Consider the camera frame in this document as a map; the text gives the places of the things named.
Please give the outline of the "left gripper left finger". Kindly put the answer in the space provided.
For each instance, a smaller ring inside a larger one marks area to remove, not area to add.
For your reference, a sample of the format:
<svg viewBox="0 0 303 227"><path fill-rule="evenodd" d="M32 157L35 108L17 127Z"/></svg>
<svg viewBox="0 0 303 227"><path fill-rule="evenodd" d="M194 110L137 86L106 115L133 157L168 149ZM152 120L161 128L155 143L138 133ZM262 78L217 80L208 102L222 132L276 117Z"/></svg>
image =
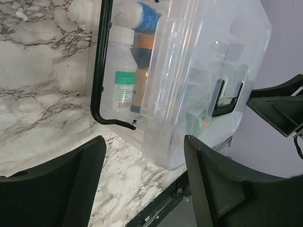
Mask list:
<svg viewBox="0 0 303 227"><path fill-rule="evenodd" d="M86 227L105 160L97 136L38 166L0 178L2 227Z"/></svg>

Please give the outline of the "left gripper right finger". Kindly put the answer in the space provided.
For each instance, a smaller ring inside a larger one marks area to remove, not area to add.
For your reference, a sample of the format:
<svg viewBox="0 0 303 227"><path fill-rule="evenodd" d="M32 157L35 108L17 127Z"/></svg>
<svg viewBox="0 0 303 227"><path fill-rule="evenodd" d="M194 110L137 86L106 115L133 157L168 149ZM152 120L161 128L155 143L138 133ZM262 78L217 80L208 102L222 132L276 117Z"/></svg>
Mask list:
<svg viewBox="0 0 303 227"><path fill-rule="evenodd" d="M302 226L302 176L259 172L191 135L184 138L184 152L197 226Z"/></svg>

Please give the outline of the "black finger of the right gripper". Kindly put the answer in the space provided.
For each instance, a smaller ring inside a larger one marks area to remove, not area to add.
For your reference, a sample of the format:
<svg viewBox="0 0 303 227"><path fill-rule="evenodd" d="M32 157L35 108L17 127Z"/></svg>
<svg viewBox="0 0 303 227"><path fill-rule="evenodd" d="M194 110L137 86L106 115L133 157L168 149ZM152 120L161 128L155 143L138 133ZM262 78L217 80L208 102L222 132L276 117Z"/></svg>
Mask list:
<svg viewBox="0 0 303 227"><path fill-rule="evenodd" d="M284 137L303 135L302 74L274 87L254 89L247 106Z"/></svg>

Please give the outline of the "black box lid handle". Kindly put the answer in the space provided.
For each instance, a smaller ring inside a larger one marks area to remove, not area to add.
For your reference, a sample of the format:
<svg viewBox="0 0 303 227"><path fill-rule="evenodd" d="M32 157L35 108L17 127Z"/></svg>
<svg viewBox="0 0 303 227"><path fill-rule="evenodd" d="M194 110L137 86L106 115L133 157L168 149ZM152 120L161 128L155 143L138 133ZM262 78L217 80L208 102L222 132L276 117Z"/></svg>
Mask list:
<svg viewBox="0 0 303 227"><path fill-rule="evenodd" d="M219 79L217 80L208 108L208 114L213 117L221 117L234 111L241 96L244 81Z"/></svg>

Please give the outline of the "green small medicine box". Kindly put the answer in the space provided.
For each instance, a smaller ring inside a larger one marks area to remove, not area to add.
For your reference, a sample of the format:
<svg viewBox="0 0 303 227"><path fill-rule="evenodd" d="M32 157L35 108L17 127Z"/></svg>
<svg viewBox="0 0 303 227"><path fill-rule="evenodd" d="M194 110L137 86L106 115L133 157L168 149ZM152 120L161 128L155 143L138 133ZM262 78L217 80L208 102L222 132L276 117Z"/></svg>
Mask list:
<svg viewBox="0 0 303 227"><path fill-rule="evenodd" d="M186 133L199 137L211 121L212 118L206 114L206 109L196 104L186 113Z"/></svg>

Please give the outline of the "clear plastic box lid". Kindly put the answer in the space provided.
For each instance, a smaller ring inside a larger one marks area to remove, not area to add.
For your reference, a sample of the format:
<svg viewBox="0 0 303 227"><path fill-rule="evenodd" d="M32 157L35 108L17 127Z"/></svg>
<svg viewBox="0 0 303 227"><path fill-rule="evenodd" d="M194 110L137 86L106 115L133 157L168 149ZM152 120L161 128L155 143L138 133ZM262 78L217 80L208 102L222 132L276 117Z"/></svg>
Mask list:
<svg viewBox="0 0 303 227"><path fill-rule="evenodd" d="M141 106L144 157L169 171L185 164L186 113L208 108L219 79L244 81L230 114L197 137L215 147L237 130L271 35L259 0L172 0L159 19Z"/></svg>

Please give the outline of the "white bottle green cap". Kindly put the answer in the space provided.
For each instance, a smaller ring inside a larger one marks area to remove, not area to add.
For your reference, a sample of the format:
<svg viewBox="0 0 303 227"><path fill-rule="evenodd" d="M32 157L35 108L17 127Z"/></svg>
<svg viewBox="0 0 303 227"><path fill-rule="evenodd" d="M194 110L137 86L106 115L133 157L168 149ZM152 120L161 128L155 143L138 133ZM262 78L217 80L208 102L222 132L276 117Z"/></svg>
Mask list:
<svg viewBox="0 0 303 227"><path fill-rule="evenodd" d="M112 26L109 30L100 110L104 113L130 111L137 63L132 54L134 30Z"/></svg>

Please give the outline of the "brown bottle orange cap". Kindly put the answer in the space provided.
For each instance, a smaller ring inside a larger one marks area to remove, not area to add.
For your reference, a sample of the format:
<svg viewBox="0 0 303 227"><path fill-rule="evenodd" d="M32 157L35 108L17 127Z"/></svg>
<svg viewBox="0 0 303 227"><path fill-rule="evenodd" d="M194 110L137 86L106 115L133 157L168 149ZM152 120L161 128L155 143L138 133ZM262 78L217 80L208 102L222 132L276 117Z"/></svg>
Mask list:
<svg viewBox="0 0 303 227"><path fill-rule="evenodd" d="M132 50L133 57L137 63L131 112L140 113L143 96L148 78L149 65L154 44L153 35L139 34L136 46Z"/></svg>

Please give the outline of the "blue labelled small bottle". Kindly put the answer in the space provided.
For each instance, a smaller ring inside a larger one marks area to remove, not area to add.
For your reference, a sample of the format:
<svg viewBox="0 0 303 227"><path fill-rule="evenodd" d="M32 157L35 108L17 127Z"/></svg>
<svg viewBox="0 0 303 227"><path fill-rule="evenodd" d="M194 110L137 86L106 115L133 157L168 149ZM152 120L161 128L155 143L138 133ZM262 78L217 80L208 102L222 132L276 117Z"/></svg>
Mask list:
<svg viewBox="0 0 303 227"><path fill-rule="evenodd" d="M143 2L133 3L130 10L131 29L146 35L152 35L156 32L157 23L162 16L161 13Z"/></svg>

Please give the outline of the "clear plastic medicine box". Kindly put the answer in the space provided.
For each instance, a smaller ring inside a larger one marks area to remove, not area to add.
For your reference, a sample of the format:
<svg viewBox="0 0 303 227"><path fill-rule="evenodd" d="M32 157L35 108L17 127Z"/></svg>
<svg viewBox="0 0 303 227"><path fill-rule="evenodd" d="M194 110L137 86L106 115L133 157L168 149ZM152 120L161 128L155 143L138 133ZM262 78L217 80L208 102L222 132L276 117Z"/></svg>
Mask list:
<svg viewBox="0 0 303 227"><path fill-rule="evenodd" d="M238 0L114 0L105 45L88 74L94 117L146 156L183 149L193 135L210 147L237 128L231 24Z"/></svg>

